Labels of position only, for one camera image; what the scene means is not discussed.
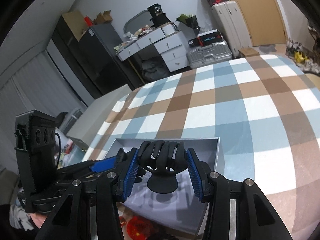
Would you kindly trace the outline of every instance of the blue gripper pad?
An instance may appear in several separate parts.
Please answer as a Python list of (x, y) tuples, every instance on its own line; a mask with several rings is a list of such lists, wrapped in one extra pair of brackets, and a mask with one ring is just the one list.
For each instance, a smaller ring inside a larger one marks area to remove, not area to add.
[(116, 158), (117, 156), (114, 156), (114, 157), (110, 157), (110, 158), (98, 161), (93, 166), (91, 166), (91, 170), (96, 173), (111, 170), (115, 168)]
[(132, 161), (130, 163), (127, 175), (125, 176), (125, 179), (124, 179), (124, 187), (123, 187), (123, 194), (122, 194), (122, 199), (124, 201), (126, 201), (127, 198), (131, 195), (133, 184), (138, 173), (138, 168), (139, 168), (138, 151), (139, 149), (135, 151)]
[(190, 149), (188, 149), (186, 152), (187, 152), (188, 171), (189, 171), (189, 176), (191, 179), (193, 191), (195, 192), (195, 195), (199, 199), (199, 201), (202, 201), (204, 194), (202, 192), (201, 178), (198, 173), (193, 156), (190, 152)]

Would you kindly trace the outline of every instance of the human hand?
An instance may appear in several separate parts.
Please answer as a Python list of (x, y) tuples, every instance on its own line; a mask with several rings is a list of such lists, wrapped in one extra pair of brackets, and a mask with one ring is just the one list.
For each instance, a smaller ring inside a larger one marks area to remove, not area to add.
[(38, 227), (41, 228), (42, 224), (44, 223), (44, 221), (46, 220), (47, 216), (40, 214), (40, 213), (34, 213), (34, 214), (29, 214), (32, 221), (34, 222), (34, 224)]

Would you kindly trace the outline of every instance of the curtain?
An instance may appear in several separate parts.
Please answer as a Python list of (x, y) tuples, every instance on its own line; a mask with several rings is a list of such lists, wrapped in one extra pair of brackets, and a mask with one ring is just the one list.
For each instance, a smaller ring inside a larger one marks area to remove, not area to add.
[(76, 97), (53, 64), (41, 52), (18, 70), (0, 89), (0, 165), (15, 173), (15, 117), (36, 109), (56, 117), (60, 112), (86, 106)]

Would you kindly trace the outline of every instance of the plaid bedspread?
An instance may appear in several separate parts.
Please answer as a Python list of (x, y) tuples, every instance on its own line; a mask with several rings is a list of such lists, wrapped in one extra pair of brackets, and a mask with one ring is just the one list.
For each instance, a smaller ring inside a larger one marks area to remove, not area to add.
[(287, 59), (241, 58), (162, 79), (122, 98), (85, 159), (115, 138), (220, 137), (227, 179), (252, 178), (294, 240), (320, 221), (320, 92)]

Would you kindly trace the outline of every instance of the silver suitcase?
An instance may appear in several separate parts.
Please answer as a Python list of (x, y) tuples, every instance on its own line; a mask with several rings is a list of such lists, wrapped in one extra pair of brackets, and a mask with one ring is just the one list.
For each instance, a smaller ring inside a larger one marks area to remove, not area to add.
[(232, 53), (225, 40), (212, 43), (206, 47), (196, 47), (187, 53), (192, 69), (232, 60)]

